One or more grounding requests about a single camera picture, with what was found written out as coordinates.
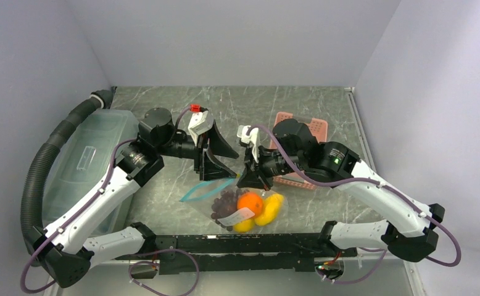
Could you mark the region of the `orange fruit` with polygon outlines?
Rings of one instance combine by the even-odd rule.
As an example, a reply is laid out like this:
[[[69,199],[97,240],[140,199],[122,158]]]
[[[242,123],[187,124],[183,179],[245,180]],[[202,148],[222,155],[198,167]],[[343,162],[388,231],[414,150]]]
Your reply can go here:
[[[237,209],[249,209],[254,217],[259,216],[263,211],[263,199],[254,192],[247,192],[241,195],[237,201]]]

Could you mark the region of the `yellow mango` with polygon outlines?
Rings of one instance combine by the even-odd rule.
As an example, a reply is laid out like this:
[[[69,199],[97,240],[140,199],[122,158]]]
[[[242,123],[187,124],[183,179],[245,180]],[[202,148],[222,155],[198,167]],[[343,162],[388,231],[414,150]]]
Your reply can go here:
[[[263,201],[262,213],[254,219],[257,226],[266,226],[273,222],[284,204],[284,196],[272,194]]]

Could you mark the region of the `clear zip top bag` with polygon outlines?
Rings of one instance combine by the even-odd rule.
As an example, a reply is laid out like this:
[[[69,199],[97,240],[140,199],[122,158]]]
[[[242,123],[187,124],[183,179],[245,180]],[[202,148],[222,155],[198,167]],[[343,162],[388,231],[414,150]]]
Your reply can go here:
[[[287,198],[273,190],[240,188],[233,178],[203,181],[180,202],[233,234],[271,232],[288,217]]]

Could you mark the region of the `dark red grape bunch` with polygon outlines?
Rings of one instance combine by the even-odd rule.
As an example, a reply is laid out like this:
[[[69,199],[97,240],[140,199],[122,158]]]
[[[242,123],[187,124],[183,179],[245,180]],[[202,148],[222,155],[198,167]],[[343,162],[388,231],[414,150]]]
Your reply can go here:
[[[212,213],[210,217],[217,225],[228,232],[232,232],[233,227],[225,226],[223,223],[219,222],[219,219],[229,217],[237,211],[237,201],[241,194],[242,189],[233,187],[232,189],[222,190],[220,192],[220,196],[213,200],[213,204],[211,206]]]

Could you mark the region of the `yellow lemon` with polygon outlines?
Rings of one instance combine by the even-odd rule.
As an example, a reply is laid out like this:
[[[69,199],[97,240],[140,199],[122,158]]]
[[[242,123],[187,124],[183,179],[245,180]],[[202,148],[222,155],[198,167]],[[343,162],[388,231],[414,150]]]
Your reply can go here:
[[[255,227],[254,219],[244,220],[233,226],[233,230],[238,233],[245,233],[251,231]]]

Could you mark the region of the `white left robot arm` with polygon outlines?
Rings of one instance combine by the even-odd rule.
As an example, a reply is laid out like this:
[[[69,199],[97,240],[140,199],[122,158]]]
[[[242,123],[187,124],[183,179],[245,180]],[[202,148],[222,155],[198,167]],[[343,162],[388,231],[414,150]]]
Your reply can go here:
[[[105,261],[131,254],[147,259],[154,254],[157,237],[143,223],[98,237],[93,231],[163,168],[164,157],[192,160],[202,181],[235,177],[220,158],[236,159],[238,153],[222,137],[213,116],[198,105],[186,107],[186,111],[192,117],[187,130],[182,130],[169,110],[150,109],[139,121],[137,136],[113,149],[99,183],[47,226],[41,225],[43,186],[59,153],[60,140],[70,137],[70,124],[55,131],[42,145],[28,172],[21,218],[30,261],[42,266],[53,283],[70,287]]]

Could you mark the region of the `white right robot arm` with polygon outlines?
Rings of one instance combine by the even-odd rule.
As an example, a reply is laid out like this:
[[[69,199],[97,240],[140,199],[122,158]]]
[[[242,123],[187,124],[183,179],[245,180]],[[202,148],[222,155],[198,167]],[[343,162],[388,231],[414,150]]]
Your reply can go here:
[[[320,142],[305,123],[293,118],[279,122],[269,132],[275,148],[259,143],[259,126],[240,126],[240,145],[246,154],[238,187],[269,190],[273,179],[297,173],[310,184],[345,192],[381,215],[374,223],[328,221],[318,247],[326,256],[340,250],[387,250],[409,262],[419,262],[436,250],[435,229],[445,210],[409,198],[380,177],[358,154],[339,142]]]

